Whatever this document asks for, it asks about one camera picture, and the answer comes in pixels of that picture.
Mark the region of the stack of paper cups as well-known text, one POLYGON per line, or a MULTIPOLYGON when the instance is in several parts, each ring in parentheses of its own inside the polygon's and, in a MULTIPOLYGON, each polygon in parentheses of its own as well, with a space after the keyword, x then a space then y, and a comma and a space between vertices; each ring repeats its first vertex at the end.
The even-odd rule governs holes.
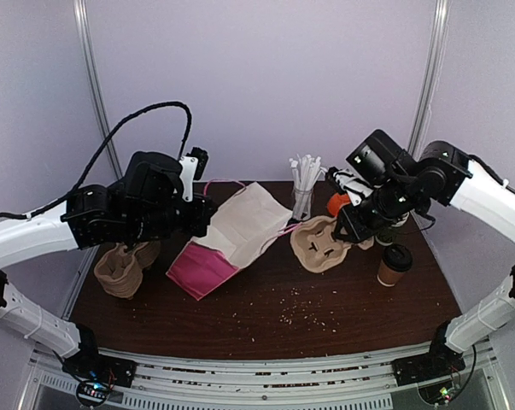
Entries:
POLYGON ((393 225, 384 227, 381 231, 375 234, 375 242, 381 246, 388 247, 392 245, 399 233, 399 229, 405 225, 409 213, 403 214, 393 225))

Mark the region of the stack of cardboard cup carriers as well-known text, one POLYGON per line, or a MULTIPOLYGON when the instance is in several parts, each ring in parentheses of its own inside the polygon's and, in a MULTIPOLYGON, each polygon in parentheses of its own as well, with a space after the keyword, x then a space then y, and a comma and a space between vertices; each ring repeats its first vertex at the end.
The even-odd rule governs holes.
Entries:
POLYGON ((107 294, 130 300, 143 282, 143 272, 154 264, 160 252, 158 241, 140 243, 131 250, 117 243, 98 260, 94 276, 107 294))

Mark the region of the single black cup lid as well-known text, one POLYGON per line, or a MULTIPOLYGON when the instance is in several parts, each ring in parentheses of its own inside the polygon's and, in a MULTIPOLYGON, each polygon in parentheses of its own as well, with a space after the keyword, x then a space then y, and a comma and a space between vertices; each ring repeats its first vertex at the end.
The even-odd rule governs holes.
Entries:
POLYGON ((382 262, 395 272, 407 272, 413 267, 413 256, 407 247, 392 243, 383 250, 382 262))

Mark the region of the pink and white paper bag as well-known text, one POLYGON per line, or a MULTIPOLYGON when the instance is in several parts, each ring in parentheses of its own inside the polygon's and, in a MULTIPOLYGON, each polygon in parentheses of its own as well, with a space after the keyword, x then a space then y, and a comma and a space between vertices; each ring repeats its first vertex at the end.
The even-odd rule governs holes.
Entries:
POLYGON ((291 216, 261 184, 248 184, 219 206, 205 237, 183 247, 167 277, 200 301, 256 261, 289 230, 291 216))

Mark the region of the single brown paper cup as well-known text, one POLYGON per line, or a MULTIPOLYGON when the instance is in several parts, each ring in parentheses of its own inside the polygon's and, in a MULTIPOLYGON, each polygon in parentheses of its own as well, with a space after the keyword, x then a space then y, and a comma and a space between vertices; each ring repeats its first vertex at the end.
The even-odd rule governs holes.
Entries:
POLYGON ((393 287, 412 267, 412 261, 389 261, 382 259, 377 270, 377 280, 383 286, 393 287))

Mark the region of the single cardboard cup carrier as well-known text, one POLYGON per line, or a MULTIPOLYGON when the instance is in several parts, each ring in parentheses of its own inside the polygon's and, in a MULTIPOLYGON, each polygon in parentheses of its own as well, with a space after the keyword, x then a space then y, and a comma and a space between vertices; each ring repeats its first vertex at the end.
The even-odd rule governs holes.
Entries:
POLYGON ((362 243, 335 239, 336 224, 336 218, 320 215, 301 223, 291 232, 290 246, 307 271, 323 273, 341 264, 353 246, 368 250, 375 244, 373 237, 362 243))

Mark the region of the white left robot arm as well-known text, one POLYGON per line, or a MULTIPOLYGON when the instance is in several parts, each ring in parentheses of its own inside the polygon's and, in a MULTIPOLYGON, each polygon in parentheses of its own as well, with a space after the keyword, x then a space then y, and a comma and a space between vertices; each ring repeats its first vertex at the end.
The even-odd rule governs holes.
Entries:
POLYGON ((39 210, 0 219, 0 323, 49 348, 64 372, 102 385, 129 387, 136 364, 101 354, 93 330, 61 319, 24 296, 5 269, 44 255, 122 243, 129 250, 176 231, 204 237, 216 207, 194 191, 208 152, 193 148, 174 159, 132 155, 124 176, 109 186, 77 187, 39 210))

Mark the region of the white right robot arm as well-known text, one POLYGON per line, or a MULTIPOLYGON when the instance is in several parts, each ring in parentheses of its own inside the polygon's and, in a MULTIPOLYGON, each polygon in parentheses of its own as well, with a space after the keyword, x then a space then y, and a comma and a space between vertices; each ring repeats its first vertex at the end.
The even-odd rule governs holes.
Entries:
POLYGON ((398 385, 447 377, 465 368, 463 355, 515 320, 515 190, 481 158, 441 140, 414 159, 386 132, 372 132, 346 158, 348 168, 331 167, 327 180, 350 203, 341 208, 333 237, 361 243, 414 212, 432 221, 437 202, 486 225, 492 238, 467 244, 475 251, 465 267, 504 267, 500 284, 474 307, 436 329, 429 350, 394 360, 398 385))

